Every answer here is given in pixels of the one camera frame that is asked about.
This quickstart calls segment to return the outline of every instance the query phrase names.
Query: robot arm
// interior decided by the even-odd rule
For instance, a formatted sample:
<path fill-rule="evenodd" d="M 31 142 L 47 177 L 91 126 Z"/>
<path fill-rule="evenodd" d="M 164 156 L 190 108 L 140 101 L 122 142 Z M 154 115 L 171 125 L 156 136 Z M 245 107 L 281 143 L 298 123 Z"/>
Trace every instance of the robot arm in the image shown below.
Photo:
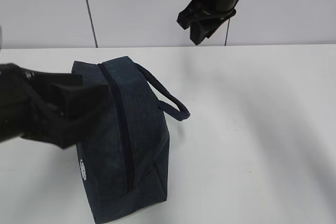
<path fill-rule="evenodd" d="M 239 0 L 192 0 L 180 12 L 177 22 L 183 29 L 190 28 L 190 39 L 199 45 L 209 38 L 225 21 L 236 14 Z"/>

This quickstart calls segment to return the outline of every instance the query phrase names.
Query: zipper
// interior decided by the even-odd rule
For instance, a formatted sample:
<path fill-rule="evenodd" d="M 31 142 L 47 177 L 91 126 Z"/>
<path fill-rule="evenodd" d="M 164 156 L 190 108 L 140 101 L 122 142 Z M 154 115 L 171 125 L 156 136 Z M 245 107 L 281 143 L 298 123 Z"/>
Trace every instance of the zipper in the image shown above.
<path fill-rule="evenodd" d="M 134 183 L 134 162 L 133 162 L 130 133 L 127 124 L 125 107 L 122 101 L 121 90 L 116 81 L 109 73 L 109 70 L 103 64 L 98 64 L 98 67 L 101 70 L 105 79 L 107 80 L 110 86 L 111 94 L 115 101 L 115 108 L 117 112 L 119 131 L 121 135 L 121 145 L 124 154 L 124 162 L 126 169 L 127 192 L 130 192 L 132 190 Z"/>

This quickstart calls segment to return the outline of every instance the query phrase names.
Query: white table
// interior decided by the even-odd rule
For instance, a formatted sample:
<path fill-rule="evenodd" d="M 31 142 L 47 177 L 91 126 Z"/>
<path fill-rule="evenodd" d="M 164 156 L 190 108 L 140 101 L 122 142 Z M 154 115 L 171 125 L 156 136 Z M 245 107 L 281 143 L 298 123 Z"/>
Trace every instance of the white table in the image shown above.
<path fill-rule="evenodd" d="M 115 223 L 336 223 L 336 45 L 3 50 L 69 72 L 128 55 L 189 108 L 171 132 L 168 201 Z M 0 223 L 93 223 L 74 147 L 0 145 Z"/>

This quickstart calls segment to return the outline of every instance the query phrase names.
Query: fabric bag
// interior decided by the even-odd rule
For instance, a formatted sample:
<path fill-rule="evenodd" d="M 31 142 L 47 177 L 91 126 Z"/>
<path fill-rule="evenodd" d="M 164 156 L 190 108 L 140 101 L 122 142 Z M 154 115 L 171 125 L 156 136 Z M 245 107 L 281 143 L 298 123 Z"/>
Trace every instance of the fabric bag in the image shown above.
<path fill-rule="evenodd" d="M 163 111 L 182 121 L 187 108 L 129 57 L 94 65 L 76 61 L 83 85 L 107 84 L 111 104 L 77 144 L 78 161 L 96 223 L 166 201 L 169 132 Z M 179 110 L 158 100 L 148 82 Z"/>

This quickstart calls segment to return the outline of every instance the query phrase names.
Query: black strap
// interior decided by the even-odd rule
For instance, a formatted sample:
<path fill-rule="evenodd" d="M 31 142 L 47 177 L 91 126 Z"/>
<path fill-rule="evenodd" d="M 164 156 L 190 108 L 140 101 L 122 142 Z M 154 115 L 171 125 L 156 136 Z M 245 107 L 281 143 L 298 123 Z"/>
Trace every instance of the black strap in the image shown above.
<path fill-rule="evenodd" d="M 173 106 L 169 105 L 168 103 L 164 101 L 159 101 L 159 109 L 166 112 L 168 115 L 172 116 L 178 121 L 182 121 L 185 119 L 188 119 L 190 116 L 190 113 L 186 106 L 182 104 L 177 98 L 172 96 L 168 90 L 155 78 L 147 69 L 145 69 L 143 66 L 139 64 L 135 64 L 139 71 L 143 74 L 143 76 L 146 78 L 146 80 L 154 87 L 158 92 L 163 94 L 165 97 L 167 97 L 169 100 L 171 100 L 173 103 L 176 104 L 176 106 L 179 108 L 177 110 Z"/>

